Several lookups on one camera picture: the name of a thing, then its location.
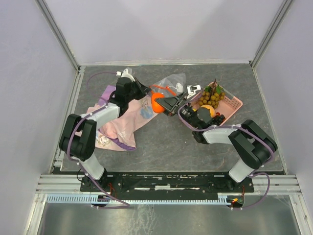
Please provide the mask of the fake peach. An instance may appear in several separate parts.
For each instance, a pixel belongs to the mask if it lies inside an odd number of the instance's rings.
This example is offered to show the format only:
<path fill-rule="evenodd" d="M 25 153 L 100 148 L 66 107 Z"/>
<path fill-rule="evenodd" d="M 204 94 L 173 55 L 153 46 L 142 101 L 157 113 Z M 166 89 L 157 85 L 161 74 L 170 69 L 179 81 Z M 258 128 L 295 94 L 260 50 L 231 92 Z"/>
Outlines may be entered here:
<path fill-rule="evenodd" d="M 202 105 L 199 107 L 199 110 L 208 111 L 208 113 L 210 114 L 212 118 L 214 118 L 216 115 L 216 111 L 211 105 L 207 105 L 207 104 Z"/>

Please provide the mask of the fake brown longan bunch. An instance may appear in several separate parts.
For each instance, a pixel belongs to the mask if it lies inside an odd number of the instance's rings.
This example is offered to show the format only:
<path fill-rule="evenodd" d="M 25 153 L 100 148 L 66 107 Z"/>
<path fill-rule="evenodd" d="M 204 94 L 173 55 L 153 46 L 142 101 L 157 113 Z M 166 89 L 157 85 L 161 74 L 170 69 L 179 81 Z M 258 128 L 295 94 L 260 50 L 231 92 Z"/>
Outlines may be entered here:
<path fill-rule="evenodd" d="M 210 83 L 206 86 L 199 98 L 198 105 L 201 107 L 203 105 L 210 105 L 214 109 L 217 109 L 220 101 L 225 98 L 225 91 L 219 85 L 219 83 L 214 80 L 214 82 Z"/>

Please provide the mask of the fake dark grape bunch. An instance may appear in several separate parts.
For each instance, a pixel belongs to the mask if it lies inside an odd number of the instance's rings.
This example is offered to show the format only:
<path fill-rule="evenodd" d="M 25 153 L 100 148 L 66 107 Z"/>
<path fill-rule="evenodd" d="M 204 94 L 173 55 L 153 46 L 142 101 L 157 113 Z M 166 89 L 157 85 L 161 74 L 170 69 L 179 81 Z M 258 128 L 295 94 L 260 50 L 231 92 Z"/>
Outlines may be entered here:
<path fill-rule="evenodd" d="M 216 115 L 213 118 L 213 124 L 220 126 L 223 122 L 225 121 L 225 116 L 224 115 Z"/>

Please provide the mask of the clear zip top bag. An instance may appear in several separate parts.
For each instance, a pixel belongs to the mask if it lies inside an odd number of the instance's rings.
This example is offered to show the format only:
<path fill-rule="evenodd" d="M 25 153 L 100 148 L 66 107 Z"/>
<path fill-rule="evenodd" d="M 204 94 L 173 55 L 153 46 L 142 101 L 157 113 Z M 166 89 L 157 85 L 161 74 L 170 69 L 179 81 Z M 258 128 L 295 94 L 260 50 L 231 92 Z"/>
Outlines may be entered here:
<path fill-rule="evenodd" d="M 184 92 L 186 75 L 184 73 L 172 74 L 150 86 L 152 93 L 161 93 L 165 97 L 172 97 Z"/>

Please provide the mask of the fake orange persimmon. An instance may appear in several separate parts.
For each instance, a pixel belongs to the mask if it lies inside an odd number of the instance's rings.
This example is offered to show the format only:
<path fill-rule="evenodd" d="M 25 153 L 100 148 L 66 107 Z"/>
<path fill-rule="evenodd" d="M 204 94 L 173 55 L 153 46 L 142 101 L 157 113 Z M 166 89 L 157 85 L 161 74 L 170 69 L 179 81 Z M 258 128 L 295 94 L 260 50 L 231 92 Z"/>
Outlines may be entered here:
<path fill-rule="evenodd" d="M 162 93 L 152 93 L 151 96 L 151 106 L 152 110 L 155 113 L 163 113 L 165 111 L 165 108 L 157 103 L 157 98 L 165 98 L 165 96 Z"/>

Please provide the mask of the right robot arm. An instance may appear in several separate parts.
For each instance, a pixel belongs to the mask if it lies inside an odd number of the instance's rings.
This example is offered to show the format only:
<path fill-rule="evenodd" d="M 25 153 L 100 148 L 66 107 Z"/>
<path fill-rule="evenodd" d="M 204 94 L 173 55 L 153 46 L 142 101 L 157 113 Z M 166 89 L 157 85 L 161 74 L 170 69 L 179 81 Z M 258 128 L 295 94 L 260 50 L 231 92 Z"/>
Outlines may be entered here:
<path fill-rule="evenodd" d="M 192 130 L 193 137 L 202 144 L 230 144 L 239 155 L 239 160 L 229 170 L 224 185 L 229 191 L 236 191 L 242 181 L 274 158 L 278 149 L 276 142 L 254 121 L 247 119 L 241 124 L 225 126 L 223 116 L 216 115 L 212 107 L 198 106 L 201 94 L 188 99 L 182 93 L 173 97 L 154 94 L 152 103 L 161 106 L 168 116 L 178 115 Z"/>

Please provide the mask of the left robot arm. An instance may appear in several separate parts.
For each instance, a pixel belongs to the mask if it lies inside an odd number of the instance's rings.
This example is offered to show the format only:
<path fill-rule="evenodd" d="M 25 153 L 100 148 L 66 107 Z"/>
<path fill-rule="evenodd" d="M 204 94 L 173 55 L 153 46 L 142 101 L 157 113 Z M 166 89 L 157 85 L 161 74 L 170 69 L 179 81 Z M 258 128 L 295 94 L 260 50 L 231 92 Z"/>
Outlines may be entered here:
<path fill-rule="evenodd" d="M 108 179 L 104 176 L 106 170 L 94 154 L 98 129 L 121 117 L 131 101 L 144 98 L 150 91 L 137 78 L 122 76 L 117 80 L 115 91 L 108 100 L 104 100 L 102 106 L 88 114 L 71 114 L 67 117 L 59 148 L 92 179 L 91 185 L 96 190 L 103 191 L 108 186 Z"/>

